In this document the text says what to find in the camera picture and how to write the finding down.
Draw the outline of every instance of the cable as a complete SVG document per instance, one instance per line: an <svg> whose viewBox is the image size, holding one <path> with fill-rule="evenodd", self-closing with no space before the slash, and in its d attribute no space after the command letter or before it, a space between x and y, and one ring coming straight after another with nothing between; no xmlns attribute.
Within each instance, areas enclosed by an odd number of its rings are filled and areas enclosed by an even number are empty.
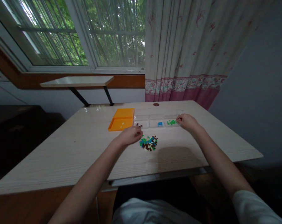
<svg viewBox="0 0 282 224"><path fill-rule="evenodd" d="M98 212L98 201L97 201L97 196L96 196L95 198L96 198L97 220L98 220L98 224L100 224L100 221L99 221L99 212Z"/></svg>
<svg viewBox="0 0 282 224"><path fill-rule="evenodd" d="M21 101L22 103L28 105L25 101L22 101L21 99L17 98L15 95L13 95L11 92L9 92L8 90L4 89L2 86L0 86L0 88L2 90L4 90L5 92L7 92L9 95L11 95L13 98L17 99L18 101Z"/></svg>

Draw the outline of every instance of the hand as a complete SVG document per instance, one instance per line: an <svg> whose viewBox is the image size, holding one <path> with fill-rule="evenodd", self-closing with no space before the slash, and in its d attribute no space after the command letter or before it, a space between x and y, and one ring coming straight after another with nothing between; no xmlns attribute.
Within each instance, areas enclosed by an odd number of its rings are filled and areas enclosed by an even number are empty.
<svg viewBox="0 0 282 224"><path fill-rule="evenodd" d="M190 128L192 130L196 130L196 129L202 127L197 122L197 120L189 114L178 115L178 117L176 118L176 121L177 121L178 124L181 124L182 126L184 126L186 128Z"/></svg>
<svg viewBox="0 0 282 224"><path fill-rule="evenodd" d="M139 126L131 126L124 129L115 140L122 146L132 144L142 138L143 132Z"/></svg>

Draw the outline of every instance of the person's left hand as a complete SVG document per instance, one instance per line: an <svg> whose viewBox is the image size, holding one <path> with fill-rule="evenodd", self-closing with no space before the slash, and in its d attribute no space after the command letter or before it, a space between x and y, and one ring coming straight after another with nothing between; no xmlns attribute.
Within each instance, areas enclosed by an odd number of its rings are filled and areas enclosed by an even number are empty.
<svg viewBox="0 0 282 224"><path fill-rule="evenodd" d="M131 126L124 129L115 140L122 146L132 144L142 138L143 132L139 126Z"/></svg>

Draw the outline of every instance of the floral curtain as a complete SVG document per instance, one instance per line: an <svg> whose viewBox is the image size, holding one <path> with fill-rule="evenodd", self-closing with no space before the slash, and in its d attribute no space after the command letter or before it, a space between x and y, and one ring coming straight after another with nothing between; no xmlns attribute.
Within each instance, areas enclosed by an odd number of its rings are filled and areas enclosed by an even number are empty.
<svg viewBox="0 0 282 224"><path fill-rule="evenodd" d="M147 0L145 101L208 109L272 0Z"/></svg>

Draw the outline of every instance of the white shirt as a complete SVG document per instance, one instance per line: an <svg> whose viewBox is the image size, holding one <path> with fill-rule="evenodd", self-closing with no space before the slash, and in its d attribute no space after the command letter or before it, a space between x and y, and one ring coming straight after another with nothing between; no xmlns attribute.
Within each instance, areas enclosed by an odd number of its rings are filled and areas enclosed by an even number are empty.
<svg viewBox="0 0 282 224"><path fill-rule="evenodd" d="M241 190L234 194L233 205L240 224L282 223L258 195ZM114 213L112 223L200 223L189 214L162 200L142 201L131 198Z"/></svg>

